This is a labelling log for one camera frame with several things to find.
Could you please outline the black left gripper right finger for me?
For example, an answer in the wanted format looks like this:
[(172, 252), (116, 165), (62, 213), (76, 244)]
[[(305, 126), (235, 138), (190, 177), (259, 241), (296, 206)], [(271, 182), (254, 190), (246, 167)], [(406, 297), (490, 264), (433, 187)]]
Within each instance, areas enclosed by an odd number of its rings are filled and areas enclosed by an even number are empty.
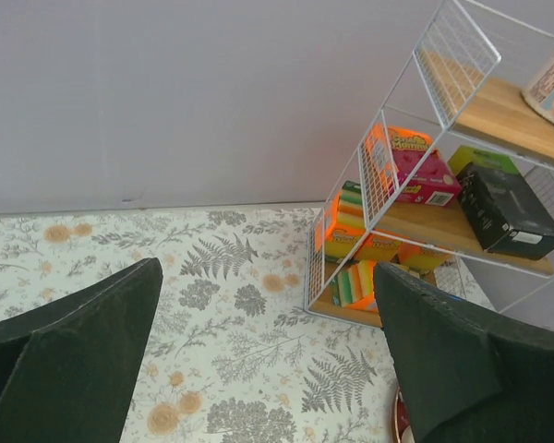
[(415, 441), (554, 442), (554, 331), (391, 263), (373, 280)]

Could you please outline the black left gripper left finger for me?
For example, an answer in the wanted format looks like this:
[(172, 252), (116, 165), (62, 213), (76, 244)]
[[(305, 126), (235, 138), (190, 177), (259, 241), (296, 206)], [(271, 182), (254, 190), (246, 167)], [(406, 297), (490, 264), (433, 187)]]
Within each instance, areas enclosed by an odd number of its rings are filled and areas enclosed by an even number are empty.
[(163, 285), (149, 257), (0, 321), (0, 442), (117, 442)]

